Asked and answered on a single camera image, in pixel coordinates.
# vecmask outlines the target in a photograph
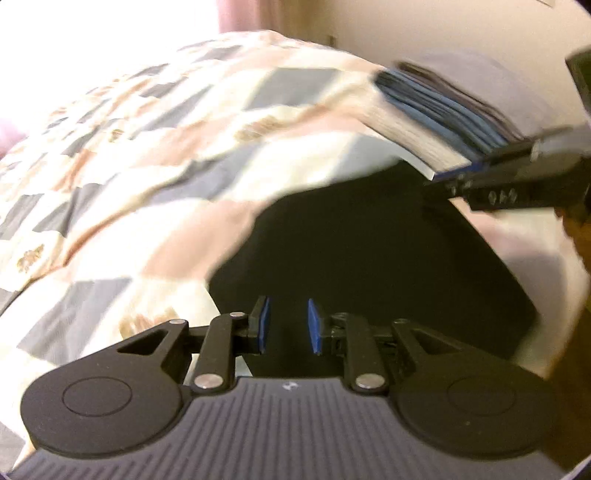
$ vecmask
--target bed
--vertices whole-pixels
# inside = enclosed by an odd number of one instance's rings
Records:
[[[0,470],[31,451],[19,405],[34,379],[166,320],[218,315],[212,278],[276,200],[400,159],[428,179],[469,163],[384,100],[382,69],[271,31],[222,34],[91,90],[12,149]],[[586,297],[572,244],[552,212],[456,207],[537,309],[513,359],[547,375]]]

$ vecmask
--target gray ribbed plate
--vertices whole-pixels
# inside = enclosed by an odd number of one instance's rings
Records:
[[[241,378],[200,397],[168,435],[116,458],[79,460],[39,451],[11,480],[556,480],[541,453],[476,461],[439,452],[407,432],[383,397],[339,379]]]

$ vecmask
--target white wall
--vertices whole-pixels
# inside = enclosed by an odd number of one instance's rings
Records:
[[[216,0],[2,0],[0,117],[28,130],[116,75],[217,32]]]
[[[338,47],[390,66],[428,48],[469,47],[519,73],[562,115],[584,110],[564,58],[591,45],[591,16],[575,0],[331,0]]]

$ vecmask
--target person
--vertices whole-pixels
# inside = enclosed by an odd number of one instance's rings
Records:
[[[0,117],[0,160],[23,138],[25,134],[18,127],[10,120]]]
[[[591,273],[591,218],[581,223],[556,209],[565,233],[572,239],[587,272]],[[556,430],[544,451],[564,469],[591,453],[591,301],[587,301],[563,356],[548,381],[558,401]]]

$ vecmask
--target gray quilt square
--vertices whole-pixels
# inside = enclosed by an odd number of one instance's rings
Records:
[[[277,69],[259,88],[246,110],[312,104],[338,72],[337,69]]]
[[[27,218],[42,196],[42,193],[37,193],[35,195],[21,195],[18,198],[0,225],[0,239],[10,240],[12,238],[22,221]]]
[[[108,119],[103,125],[102,128],[103,130],[108,129],[111,125],[113,125],[114,123],[118,122],[119,120],[123,120],[122,118],[110,118]]]
[[[99,103],[97,106],[95,106],[92,110],[89,110],[88,112],[86,112],[82,117],[80,117],[80,119],[77,121],[77,123],[83,124],[84,122],[86,122],[91,116],[93,116],[95,114],[95,112],[100,107],[102,107],[108,101],[109,101],[109,99],[105,99],[101,103]]]
[[[334,181],[356,179],[399,162],[397,145],[389,140],[360,135],[349,147],[333,174]]]
[[[68,202],[62,203],[33,228],[34,232],[57,231],[67,236],[78,219],[88,210],[90,204],[106,188],[99,183],[87,183],[76,187]]]
[[[65,117],[62,117],[62,118],[59,118],[59,119],[58,119],[58,120],[56,120],[55,122],[53,122],[53,123],[50,123],[50,124],[47,126],[47,128],[48,128],[48,129],[50,129],[50,128],[53,128],[53,127],[57,127],[57,126],[58,126],[60,123],[62,123],[64,120],[68,120],[68,118],[69,118],[69,117],[67,117],[67,116],[65,116]]]
[[[76,360],[102,316],[129,282],[130,278],[113,278],[74,283],[18,347],[54,365]]]
[[[17,461],[25,441],[0,423],[0,472],[8,472]]]
[[[203,57],[199,57],[195,62],[202,60],[225,60],[234,55],[242,48],[241,45],[234,45],[233,47],[212,48]]]
[[[11,171],[11,170],[14,170],[16,167],[18,167],[18,166],[19,166],[19,164],[20,164],[20,162],[19,162],[19,161],[16,161],[16,162],[14,162],[14,163],[11,163],[10,165],[8,165],[8,166],[7,166],[7,167],[6,167],[6,168],[3,170],[3,172],[2,172],[2,173],[0,173],[0,179],[1,179],[1,178],[3,178],[3,176],[4,176],[4,175],[6,175],[6,174],[7,174],[9,171]]]
[[[185,45],[184,47],[178,49],[177,51],[183,51],[183,50],[188,50],[190,48],[197,48],[197,47],[201,47],[203,45],[205,45],[206,43],[211,42],[211,40],[205,40],[205,41],[200,41],[197,43],[191,43],[190,45]]]
[[[157,75],[161,71],[163,71],[166,67],[168,67],[168,63],[163,63],[162,65],[154,65],[152,67],[148,67],[146,69],[143,69],[141,72],[138,72],[135,75],[132,75],[131,77],[129,77],[129,79],[131,80],[136,77],[141,77],[142,75]]]
[[[199,100],[209,91],[211,86],[207,86],[204,89],[200,90],[199,92],[191,95],[189,98],[182,101],[178,105],[172,107],[169,111],[164,112],[158,118],[155,118],[144,127],[141,127],[137,131],[135,131],[131,136],[130,139],[134,140],[141,132],[148,132],[151,130],[156,130],[159,128],[174,128],[176,127],[183,118],[185,118],[189,113],[193,111],[193,109],[199,103]]]
[[[185,78],[180,79],[178,82],[159,83],[158,85],[154,85],[153,87],[142,92],[139,96],[162,98],[164,95],[167,95],[168,93],[172,92],[184,80]]]
[[[0,288],[0,315],[10,306],[10,304],[20,295],[20,291],[8,291]]]
[[[172,185],[156,192],[148,205],[185,198],[215,198],[236,180],[261,146],[261,142],[250,142],[211,160],[191,162],[183,175]]]
[[[96,133],[100,130],[100,127],[96,127],[92,132],[87,133],[86,135],[82,135],[80,138],[77,138],[76,140],[74,140],[70,146],[68,148],[66,148],[61,154],[62,155],[68,155],[68,157],[73,157],[74,155],[76,155],[78,152],[80,152],[80,150],[82,150],[84,148],[84,146],[90,141],[90,139],[92,137],[94,137],[96,135]]]

